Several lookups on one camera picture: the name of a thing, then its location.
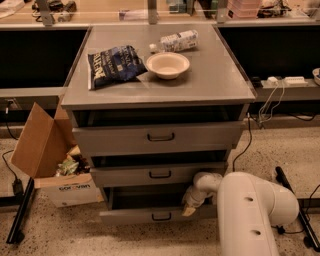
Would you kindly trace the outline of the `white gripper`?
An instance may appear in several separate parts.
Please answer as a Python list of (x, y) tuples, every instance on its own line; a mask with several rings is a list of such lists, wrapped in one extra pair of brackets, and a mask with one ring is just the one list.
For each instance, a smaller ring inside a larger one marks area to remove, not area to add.
[(184, 217), (193, 215), (196, 208), (199, 208), (207, 198), (212, 196), (212, 192), (200, 191), (195, 186), (189, 186), (182, 199), (182, 203), (185, 205), (182, 215)]

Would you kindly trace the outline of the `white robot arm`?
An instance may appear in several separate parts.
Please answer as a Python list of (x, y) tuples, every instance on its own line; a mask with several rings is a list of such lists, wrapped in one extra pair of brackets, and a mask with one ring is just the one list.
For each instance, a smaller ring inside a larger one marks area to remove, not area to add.
[(296, 220), (293, 192), (249, 173), (199, 172), (183, 196), (182, 214), (192, 215), (211, 196), (217, 199), (222, 256), (280, 256), (272, 228)]

